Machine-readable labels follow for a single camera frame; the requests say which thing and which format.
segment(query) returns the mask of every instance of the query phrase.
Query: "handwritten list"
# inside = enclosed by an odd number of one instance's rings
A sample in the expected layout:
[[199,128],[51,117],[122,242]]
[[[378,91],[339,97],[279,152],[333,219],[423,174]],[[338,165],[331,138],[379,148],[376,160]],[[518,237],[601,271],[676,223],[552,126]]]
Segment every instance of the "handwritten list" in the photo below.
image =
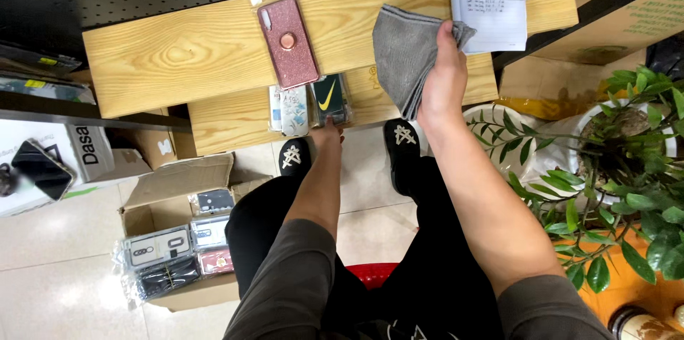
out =
[[527,41],[524,1],[451,0],[454,19],[477,30],[464,48],[466,53],[523,51]]

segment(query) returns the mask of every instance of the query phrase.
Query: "nike logo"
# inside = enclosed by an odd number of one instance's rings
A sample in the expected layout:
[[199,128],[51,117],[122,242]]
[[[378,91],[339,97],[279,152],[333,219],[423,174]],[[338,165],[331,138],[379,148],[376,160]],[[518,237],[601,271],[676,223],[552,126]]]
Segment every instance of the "nike logo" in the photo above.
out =
[[321,110],[328,110],[328,105],[330,105],[330,98],[332,97],[332,90],[335,89],[335,83],[337,80],[332,82],[332,85],[330,86],[330,91],[328,92],[328,98],[326,99],[326,102],[324,103],[318,103],[318,106],[321,107]]

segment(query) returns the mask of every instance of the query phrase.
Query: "black shoe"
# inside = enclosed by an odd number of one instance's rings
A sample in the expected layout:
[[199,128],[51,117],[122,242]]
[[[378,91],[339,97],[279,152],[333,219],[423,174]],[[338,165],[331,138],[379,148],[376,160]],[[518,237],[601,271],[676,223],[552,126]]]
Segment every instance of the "black shoe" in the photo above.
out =
[[306,176],[311,169],[311,154],[306,140],[299,137],[288,140],[278,154],[281,176]]
[[397,182],[396,166],[399,160],[420,158],[421,146],[420,141],[418,141],[418,134],[411,124],[400,118],[387,121],[382,131],[384,132],[385,146],[389,153],[392,186],[400,195],[408,196],[408,191]]

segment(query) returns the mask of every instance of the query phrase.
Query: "black pants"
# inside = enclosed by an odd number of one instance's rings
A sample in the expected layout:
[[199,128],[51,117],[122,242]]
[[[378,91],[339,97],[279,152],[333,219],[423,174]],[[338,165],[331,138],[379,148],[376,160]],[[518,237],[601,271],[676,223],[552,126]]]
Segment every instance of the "black pants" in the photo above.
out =
[[[459,340],[501,338],[494,292],[468,248],[435,159],[400,161],[396,174],[418,206],[420,229],[379,289],[368,292],[336,257],[321,329],[351,336],[355,323],[383,319],[418,324],[428,339],[445,332]],[[240,297],[276,239],[301,182],[273,178],[235,205],[226,233]]]

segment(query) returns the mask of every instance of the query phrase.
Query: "pink glitter phone case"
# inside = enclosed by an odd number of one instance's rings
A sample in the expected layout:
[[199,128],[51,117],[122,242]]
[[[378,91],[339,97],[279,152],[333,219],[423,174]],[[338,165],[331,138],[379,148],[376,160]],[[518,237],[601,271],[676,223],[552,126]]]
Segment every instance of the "pink glitter phone case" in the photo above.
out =
[[257,10],[278,83],[282,89],[316,82],[320,75],[297,0],[281,0]]

